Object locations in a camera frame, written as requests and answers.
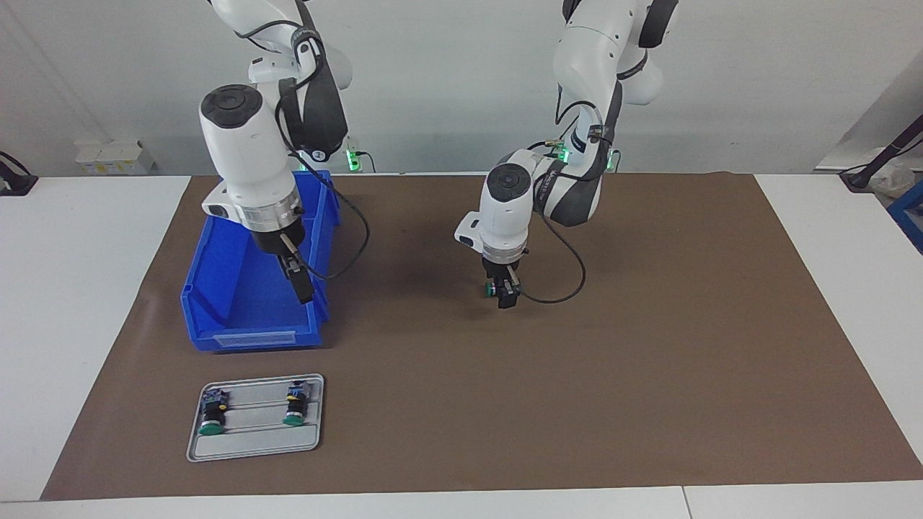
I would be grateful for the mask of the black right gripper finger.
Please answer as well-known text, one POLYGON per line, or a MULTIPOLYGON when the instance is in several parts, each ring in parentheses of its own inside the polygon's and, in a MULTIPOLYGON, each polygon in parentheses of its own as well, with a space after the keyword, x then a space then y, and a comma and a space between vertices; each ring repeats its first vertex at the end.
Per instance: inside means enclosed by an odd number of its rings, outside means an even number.
POLYGON ((306 305, 313 301, 312 273, 299 251, 288 251, 284 254, 284 272, 299 303, 306 305))

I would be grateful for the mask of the blue plastic storage bin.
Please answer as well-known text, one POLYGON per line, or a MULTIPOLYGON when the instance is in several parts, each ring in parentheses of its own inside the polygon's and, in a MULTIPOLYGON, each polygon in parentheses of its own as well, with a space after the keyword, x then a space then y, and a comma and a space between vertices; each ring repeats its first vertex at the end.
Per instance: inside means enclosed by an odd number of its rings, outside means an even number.
POLYGON ((312 283, 313 299, 299 303, 276 257, 248 230, 208 216, 180 294, 189 338, 204 352, 320 346, 330 319, 327 282, 312 283))

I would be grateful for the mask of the brown table mat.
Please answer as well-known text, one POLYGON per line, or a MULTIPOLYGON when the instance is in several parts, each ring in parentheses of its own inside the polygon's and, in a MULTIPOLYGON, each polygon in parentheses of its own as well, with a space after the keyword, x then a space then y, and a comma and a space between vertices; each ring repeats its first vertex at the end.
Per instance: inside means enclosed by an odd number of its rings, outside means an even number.
POLYGON ((477 177, 337 178, 371 221, 322 348, 209 355, 180 309, 191 180, 44 500, 923 479, 757 181, 627 174, 568 231, 586 289, 498 310, 452 237, 477 177), (320 373, 321 444, 185 451, 212 381, 320 373))

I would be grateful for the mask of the grey metal tray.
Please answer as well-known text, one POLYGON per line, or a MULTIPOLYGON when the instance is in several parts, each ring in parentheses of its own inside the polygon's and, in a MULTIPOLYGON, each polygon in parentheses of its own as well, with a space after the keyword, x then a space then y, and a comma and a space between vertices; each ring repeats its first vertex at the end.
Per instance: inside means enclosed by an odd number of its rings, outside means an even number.
POLYGON ((312 451, 321 443, 324 398, 325 378, 319 373, 207 383, 199 391, 185 456, 188 462, 204 463, 312 451), (309 421, 288 427, 281 423, 286 416, 286 392, 291 382, 299 380, 311 386, 309 421), (229 395, 224 432, 204 436, 197 431, 199 401, 205 391, 214 389, 229 395))

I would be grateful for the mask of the white cardboard boxes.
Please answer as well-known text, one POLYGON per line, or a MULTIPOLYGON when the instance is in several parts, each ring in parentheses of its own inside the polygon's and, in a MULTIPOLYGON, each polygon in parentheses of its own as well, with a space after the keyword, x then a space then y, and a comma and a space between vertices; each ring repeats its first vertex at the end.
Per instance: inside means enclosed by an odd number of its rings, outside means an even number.
POLYGON ((149 175, 156 168, 151 154, 135 139, 77 139, 75 162, 85 175, 149 175))

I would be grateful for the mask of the clear plastic bag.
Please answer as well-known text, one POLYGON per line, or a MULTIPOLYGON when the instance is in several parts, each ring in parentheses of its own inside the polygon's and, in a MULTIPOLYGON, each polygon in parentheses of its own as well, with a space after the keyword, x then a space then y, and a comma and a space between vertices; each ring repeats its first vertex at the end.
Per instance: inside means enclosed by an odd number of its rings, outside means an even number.
POLYGON ((868 182, 868 187, 879 196, 900 198, 917 183, 914 170, 903 162, 886 164, 868 182))

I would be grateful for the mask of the black stand pole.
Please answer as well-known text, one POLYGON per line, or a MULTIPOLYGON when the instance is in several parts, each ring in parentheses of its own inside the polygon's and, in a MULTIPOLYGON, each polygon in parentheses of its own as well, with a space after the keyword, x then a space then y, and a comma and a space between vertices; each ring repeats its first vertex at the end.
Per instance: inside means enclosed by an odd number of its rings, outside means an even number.
POLYGON ((851 167, 841 171, 839 178, 850 192, 869 192, 868 184, 870 184, 874 174, 878 173, 881 168, 885 167, 893 159, 913 151, 920 144, 923 144, 923 114, 917 116, 909 127, 904 128, 870 162, 861 164, 860 167, 851 167))

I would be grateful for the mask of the blue crate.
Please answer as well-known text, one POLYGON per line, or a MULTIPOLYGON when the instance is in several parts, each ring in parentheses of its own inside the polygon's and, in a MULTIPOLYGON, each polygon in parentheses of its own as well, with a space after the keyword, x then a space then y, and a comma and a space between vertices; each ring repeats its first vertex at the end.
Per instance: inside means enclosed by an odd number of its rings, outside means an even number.
POLYGON ((896 198, 886 210, 904 236, 923 255, 923 179, 896 198))

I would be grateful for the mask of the black clamp mount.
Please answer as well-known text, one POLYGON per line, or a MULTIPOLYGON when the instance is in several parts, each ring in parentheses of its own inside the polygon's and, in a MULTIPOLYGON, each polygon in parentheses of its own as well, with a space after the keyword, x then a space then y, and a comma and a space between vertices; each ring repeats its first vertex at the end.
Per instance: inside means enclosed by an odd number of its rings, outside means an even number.
POLYGON ((26 196, 38 180, 19 160, 0 151, 0 197, 26 196))

